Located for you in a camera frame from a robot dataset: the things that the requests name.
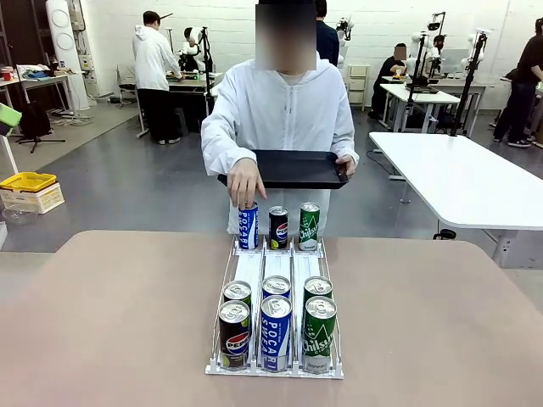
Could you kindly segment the person's left hand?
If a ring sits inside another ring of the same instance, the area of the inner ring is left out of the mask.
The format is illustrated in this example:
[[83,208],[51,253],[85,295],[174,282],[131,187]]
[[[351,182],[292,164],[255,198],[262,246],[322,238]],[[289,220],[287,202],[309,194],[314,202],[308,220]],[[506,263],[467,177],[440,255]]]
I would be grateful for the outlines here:
[[355,159],[349,154],[336,159],[339,177],[350,179],[355,174],[356,166]]

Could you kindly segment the person's right hand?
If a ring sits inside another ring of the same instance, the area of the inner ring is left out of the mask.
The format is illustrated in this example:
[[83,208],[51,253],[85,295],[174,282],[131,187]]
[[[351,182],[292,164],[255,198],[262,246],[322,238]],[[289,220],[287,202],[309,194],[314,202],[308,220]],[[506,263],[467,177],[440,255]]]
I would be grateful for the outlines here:
[[258,166],[250,158],[240,159],[230,169],[227,175],[227,189],[232,206],[240,210],[253,206],[256,193],[267,199]]

